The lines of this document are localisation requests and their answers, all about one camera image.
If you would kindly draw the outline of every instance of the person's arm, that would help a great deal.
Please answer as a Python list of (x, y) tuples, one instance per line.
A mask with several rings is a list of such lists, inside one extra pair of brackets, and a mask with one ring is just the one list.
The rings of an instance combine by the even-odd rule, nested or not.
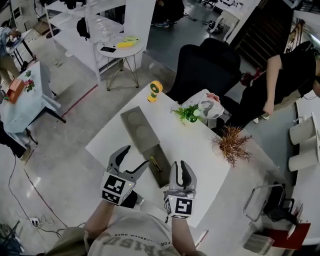
[(15, 30), (11, 29), (9, 32), (9, 36), (16, 38), (16, 37), (21, 36), (21, 32), (16, 29)]
[(109, 225), (115, 205), (106, 200), (102, 200), (94, 213), (84, 225), (88, 231), (90, 239), (96, 239)]
[(318, 82), (318, 80), (320, 81), (320, 78), (314, 80), (312, 89), (315, 95), (317, 95), (320, 98), (320, 83)]
[(182, 255), (196, 251), (194, 239), (185, 219), (172, 218), (172, 245)]
[(268, 59), (266, 66), (266, 91), (267, 100), (263, 107), (263, 111), (271, 115), (275, 107), (275, 92), (276, 84), (279, 75), (279, 70), (282, 69), (280, 55), (276, 55)]
[(10, 35), (11, 29), (9, 27), (4, 28), (1, 31), (1, 44), (3, 46), (3, 50), (6, 50), (6, 44), (7, 44), (7, 37)]

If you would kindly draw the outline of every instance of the white table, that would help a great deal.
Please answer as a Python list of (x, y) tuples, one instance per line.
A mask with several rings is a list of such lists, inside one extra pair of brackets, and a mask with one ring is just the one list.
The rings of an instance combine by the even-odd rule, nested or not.
[[(120, 114), (139, 106), (159, 138), (169, 163), (184, 160), (197, 177), (194, 213), (188, 218), (189, 225), (196, 227), (214, 201), (230, 166), (221, 155), (215, 155), (212, 150), (211, 138), (215, 136), (213, 131), (200, 121), (184, 126), (174, 113), (170, 113), (171, 108), (178, 104), (162, 92), (157, 95), (157, 101), (151, 103), (147, 100), (150, 92), (150, 86), (139, 92), (104, 126), (86, 149), (107, 168), (112, 153), (123, 146), (131, 145), (120, 170), (133, 171), (138, 167), (144, 157), (131, 140)], [(148, 168), (138, 180), (134, 191), (165, 211), (165, 189), (158, 187)]]
[(25, 71), (18, 79), (23, 81), (33, 80), (33, 90), (29, 92), (23, 90), (15, 104), (8, 100), (4, 100), (0, 104), (0, 115), (4, 131), (22, 146), (24, 146), (24, 142), (21, 141), (19, 134), (24, 133), (27, 126), (39, 113), (45, 108), (56, 113), (61, 106), (52, 99), (52, 92), (49, 88), (50, 70), (39, 61), (27, 70), (31, 71), (31, 76), (26, 77), (27, 71)]
[(238, 9), (229, 7), (225, 8), (221, 15), (216, 19), (213, 29), (210, 30), (210, 33), (216, 30), (218, 27), (218, 24), (222, 22), (222, 25), (227, 25), (230, 27), (228, 32), (225, 34), (223, 41), (225, 42), (228, 38), (228, 36), (231, 34), (231, 32), (235, 29), (238, 22), (242, 19), (244, 14), (240, 12)]
[[(109, 42), (99, 42), (96, 46), (97, 51), (103, 55), (106, 56), (108, 58), (107, 60), (107, 69), (109, 69), (109, 58), (113, 58), (113, 59), (122, 59), (123, 60), (123, 64), (125, 64), (125, 62), (127, 63), (128, 68), (131, 71), (131, 74), (133, 76), (133, 79), (136, 83), (136, 88), (139, 88), (139, 80), (138, 80), (138, 73), (137, 73), (137, 65), (136, 65), (136, 57), (135, 55), (138, 54), (142, 48), (143, 48), (143, 44), (138, 41), (135, 45), (131, 46), (131, 47), (127, 47), (127, 48), (117, 48), (117, 43), (119, 42), (123, 42), (123, 38), (126, 36), (132, 36), (130, 34), (125, 34), (125, 33), (114, 33), (109, 37)], [(108, 47), (108, 48), (113, 48), (115, 49), (114, 52), (108, 52), (108, 51), (104, 51), (101, 50), (103, 47)], [(133, 61), (134, 61), (134, 68), (130, 66), (129, 62), (128, 62), (128, 57), (133, 56)], [(114, 72), (112, 75), (112, 78), (110, 80), (110, 83), (108, 85), (108, 79), (106, 80), (106, 89), (108, 91), (110, 91), (111, 89), (111, 85), (114, 81), (114, 79), (116, 78), (116, 76), (119, 74), (120, 71), (123, 71), (123, 68), (121, 67), (120, 70), (118, 72)]]

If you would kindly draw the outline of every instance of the yellow object on table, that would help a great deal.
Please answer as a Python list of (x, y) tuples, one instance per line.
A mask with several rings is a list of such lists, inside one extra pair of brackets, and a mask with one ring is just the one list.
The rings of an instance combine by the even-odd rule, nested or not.
[(147, 99), (150, 102), (156, 102), (157, 94), (162, 92), (163, 86), (159, 81), (152, 81), (150, 83), (150, 88), (151, 88), (151, 94), (148, 95)]
[(134, 46), (139, 41), (139, 38), (136, 36), (125, 36), (123, 42), (118, 42), (116, 44), (117, 48), (127, 48)]

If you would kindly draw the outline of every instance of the box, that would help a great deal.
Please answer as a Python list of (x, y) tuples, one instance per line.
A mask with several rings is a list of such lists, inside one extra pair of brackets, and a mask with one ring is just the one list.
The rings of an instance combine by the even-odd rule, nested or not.
[(14, 79), (9, 85), (9, 89), (6, 93), (7, 97), (9, 98), (9, 101), (15, 104), (24, 88), (25, 88), (24, 81), (20, 79)]

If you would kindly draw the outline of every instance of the black office chair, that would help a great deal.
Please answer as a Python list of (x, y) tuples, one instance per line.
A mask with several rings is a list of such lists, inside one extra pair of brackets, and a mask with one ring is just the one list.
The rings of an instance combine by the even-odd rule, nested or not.
[(167, 95), (180, 104), (203, 89), (221, 97), (240, 79), (240, 57), (235, 50), (207, 38), (200, 46), (181, 48), (175, 81)]
[[(259, 214), (255, 218), (251, 217), (246, 211), (248, 208), (248, 205), (249, 205), (251, 199), (253, 198), (254, 193), (257, 190), (265, 189), (265, 188), (271, 188), (271, 192), (269, 194), (269, 197), (264, 202), (263, 207), (261, 208)], [(285, 188), (286, 188), (285, 184), (279, 184), (277, 182), (275, 182), (273, 185), (260, 185), (260, 186), (257, 186), (256, 188), (254, 188), (248, 201), (246, 202), (246, 204), (243, 208), (244, 216), (249, 218), (252, 222), (256, 222), (260, 218), (261, 214), (264, 213), (273, 222), (278, 222), (280, 220), (287, 220), (287, 221), (290, 221), (294, 225), (298, 225), (297, 217), (292, 214), (295, 200), (293, 198), (286, 199)], [(290, 207), (285, 206), (286, 201), (291, 202)]]

